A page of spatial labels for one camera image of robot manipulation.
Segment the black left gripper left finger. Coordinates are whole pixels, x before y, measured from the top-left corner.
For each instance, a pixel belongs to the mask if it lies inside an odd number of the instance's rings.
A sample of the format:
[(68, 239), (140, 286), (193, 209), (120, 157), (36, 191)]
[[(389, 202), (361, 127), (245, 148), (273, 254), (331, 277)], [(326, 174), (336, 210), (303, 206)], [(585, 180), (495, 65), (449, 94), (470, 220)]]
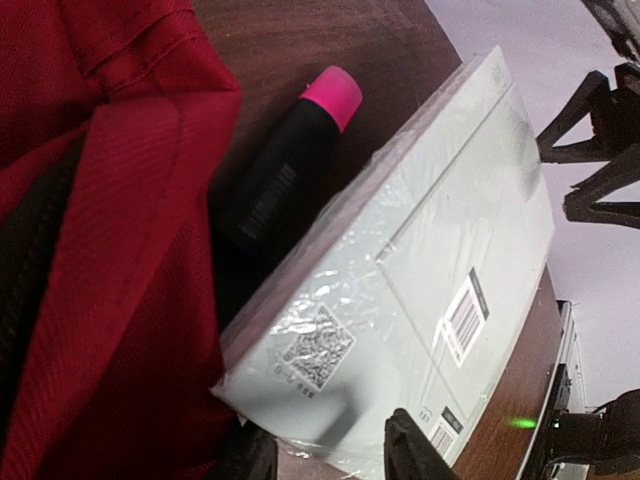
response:
[(209, 472), (212, 480), (274, 480), (278, 477), (278, 443), (255, 424), (236, 429)]

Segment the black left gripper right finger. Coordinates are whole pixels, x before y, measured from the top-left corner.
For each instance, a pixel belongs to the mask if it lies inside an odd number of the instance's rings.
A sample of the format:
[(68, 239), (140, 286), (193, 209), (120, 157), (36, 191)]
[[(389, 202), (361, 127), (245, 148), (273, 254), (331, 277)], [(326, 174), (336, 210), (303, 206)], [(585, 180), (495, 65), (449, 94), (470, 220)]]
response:
[(456, 480), (454, 471), (405, 409), (394, 410), (384, 431), (386, 480)]

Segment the grey shrink-wrapped book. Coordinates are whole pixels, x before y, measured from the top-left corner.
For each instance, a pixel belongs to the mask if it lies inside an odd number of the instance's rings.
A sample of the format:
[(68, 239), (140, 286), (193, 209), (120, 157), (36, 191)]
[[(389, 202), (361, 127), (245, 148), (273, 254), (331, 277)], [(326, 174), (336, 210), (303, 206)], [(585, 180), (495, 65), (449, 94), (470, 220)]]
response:
[(499, 48), (459, 67), (317, 217), (221, 337), (212, 393), (359, 479), (409, 412), (448, 464), (511, 356), (552, 208)]

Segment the red backpack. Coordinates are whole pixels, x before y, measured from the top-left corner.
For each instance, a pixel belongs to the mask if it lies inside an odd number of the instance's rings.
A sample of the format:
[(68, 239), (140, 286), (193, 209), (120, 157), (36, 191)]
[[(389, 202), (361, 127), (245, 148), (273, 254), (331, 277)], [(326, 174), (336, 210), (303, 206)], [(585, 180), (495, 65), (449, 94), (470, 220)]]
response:
[(207, 191), (240, 103), (188, 1), (2, 3), (3, 478), (225, 448)]

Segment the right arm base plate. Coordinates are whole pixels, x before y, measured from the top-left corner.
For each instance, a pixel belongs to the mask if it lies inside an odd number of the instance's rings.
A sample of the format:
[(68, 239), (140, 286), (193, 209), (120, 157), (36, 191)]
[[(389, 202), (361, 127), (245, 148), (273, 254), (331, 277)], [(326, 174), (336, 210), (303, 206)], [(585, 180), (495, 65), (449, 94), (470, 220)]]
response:
[(519, 477), (546, 479), (559, 463), (592, 466), (600, 476), (638, 470), (639, 391), (628, 391), (592, 413), (554, 412)]

